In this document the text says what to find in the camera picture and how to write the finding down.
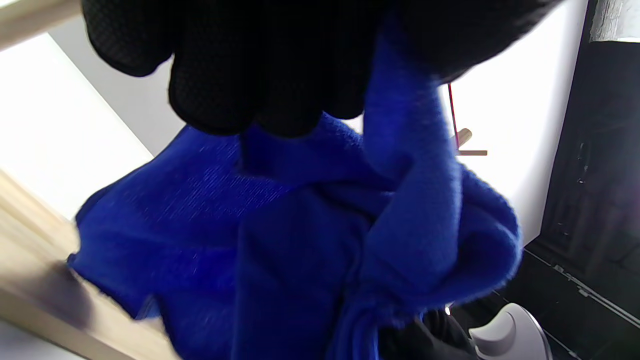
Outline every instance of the wooden board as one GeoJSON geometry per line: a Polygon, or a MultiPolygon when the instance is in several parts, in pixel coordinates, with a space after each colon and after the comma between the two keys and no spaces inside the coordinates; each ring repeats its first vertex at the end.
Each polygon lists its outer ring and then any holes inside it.
{"type": "Polygon", "coordinates": [[[78,243],[0,170],[0,318],[90,360],[178,360],[161,326],[132,321],[68,270],[78,243]]]}
{"type": "Polygon", "coordinates": [[[18,0],[0,7],[0,51],[80,15],[80,0],[18,0]]]}

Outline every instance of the red cord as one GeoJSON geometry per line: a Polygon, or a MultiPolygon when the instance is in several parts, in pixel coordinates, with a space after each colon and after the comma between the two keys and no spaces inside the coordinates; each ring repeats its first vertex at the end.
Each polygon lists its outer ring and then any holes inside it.
{"type": "Polygon", "coordinates": [[[451,83],[447,84],[449,90],[449,106],[451,107],[451,119],[453,120],[453,132],[456,134],[456,149],[460,150],[460,139],[458,138],[458,126],[456,125],[456,112],[453,110],[453,93],[451,92],[451,83]]]}

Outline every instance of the black glove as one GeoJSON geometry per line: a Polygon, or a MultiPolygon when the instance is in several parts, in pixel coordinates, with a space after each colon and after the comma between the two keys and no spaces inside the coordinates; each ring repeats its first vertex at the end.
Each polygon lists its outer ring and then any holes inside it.
{"type": "Polygon", "coordinates": [[[82,0],[89,39],[147,76],[174,55],[169,101],[189,125],[233,135],[257,122],[309,133],[322,111],[361,114],[381,18],[397,8],[443,82],[505,49],[559,0],[82,0]]]}
{"type": "Polygon", "coordinates": [[[444,311],[430,311],[403,329],[380,330],[384,360],[478,360],[465,331],[444,311]]]}

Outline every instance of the glove fingers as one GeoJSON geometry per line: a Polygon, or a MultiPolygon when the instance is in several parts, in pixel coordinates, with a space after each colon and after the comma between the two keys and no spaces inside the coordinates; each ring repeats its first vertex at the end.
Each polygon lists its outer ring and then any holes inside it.
{"type": "Polygon", "coordinates": [[[189,125],[234,135],[253,120],[258,105],[257,0],[182,3],[169,85],[171,106],[189,125]]]}
{"type": "Polygon", "coordinates": [[[338,119],[353,119],[364,109],[378,25],[387,0],[338,1],[332,31],[331,84],[324,110],[338,119]]]}
{"type": "Polygon", "coordinates": [[[82,0],[89,40],[114,69],[147,76],[172,53],[173,0],[82,0]]]}
{"type": "Polygon", "coordinates": [[[265,99],[257,121],[268,132],[293,138],[317,125],[328,84],[327,49],[333,1],[265,0],[265,99]]]}

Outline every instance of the blue microfiber towel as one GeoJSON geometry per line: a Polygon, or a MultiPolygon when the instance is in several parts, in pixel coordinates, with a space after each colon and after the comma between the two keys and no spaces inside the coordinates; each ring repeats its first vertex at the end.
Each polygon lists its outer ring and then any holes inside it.
{"type": "Polygon", "coordinates": [[[297,140],[185,127],[90,197],[69,265],[185,360],[374,360],[377,333],[500,286],[512,209],[456,162],[436,81],[392,19],[364,135],[324,115],[297,140]]]}

